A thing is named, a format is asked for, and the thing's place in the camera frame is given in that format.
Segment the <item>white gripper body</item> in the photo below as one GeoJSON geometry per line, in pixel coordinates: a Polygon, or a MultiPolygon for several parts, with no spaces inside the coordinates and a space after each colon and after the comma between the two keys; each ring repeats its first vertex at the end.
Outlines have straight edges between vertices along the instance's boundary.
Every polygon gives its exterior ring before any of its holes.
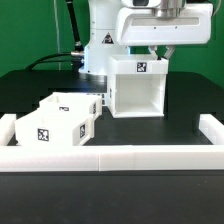
{"type": "Polygon", "coordinates": [[[121,0],[116,21],[116,41],[127,46],[205,44],[211,36],[211,3],[149,0],[135,6],[121,0]]]}

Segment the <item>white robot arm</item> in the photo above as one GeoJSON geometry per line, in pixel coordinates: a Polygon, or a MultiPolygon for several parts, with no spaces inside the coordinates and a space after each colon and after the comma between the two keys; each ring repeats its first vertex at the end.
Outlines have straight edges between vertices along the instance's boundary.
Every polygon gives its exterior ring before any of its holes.
{"type": "Polygon", "coordinates": [[[81,76],[104,82],[108,58],[132,47],[205,44],[211,36],[211,3],[187,0],[88,0],[90,40],[81,76]]]}

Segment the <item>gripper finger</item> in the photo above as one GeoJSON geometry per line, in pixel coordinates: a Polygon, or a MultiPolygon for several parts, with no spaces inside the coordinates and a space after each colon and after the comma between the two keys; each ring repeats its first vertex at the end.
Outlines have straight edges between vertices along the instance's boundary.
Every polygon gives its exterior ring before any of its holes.
{"type": "Polygon", "coordinates": [[[163,57],[165,59],[169,60],[172,57],[174,51],[175,51],[175,47],[174,46],[171,46],[171,45],[167,46],[166,47],[166,51],[165,51],[163,57]]]}
{"type": "Polygon", "coordinates": [[[157,46],[149,46],[148,51],[154,60],[160,60],[161,57],[157,54],[158,47],[157,46]]]}

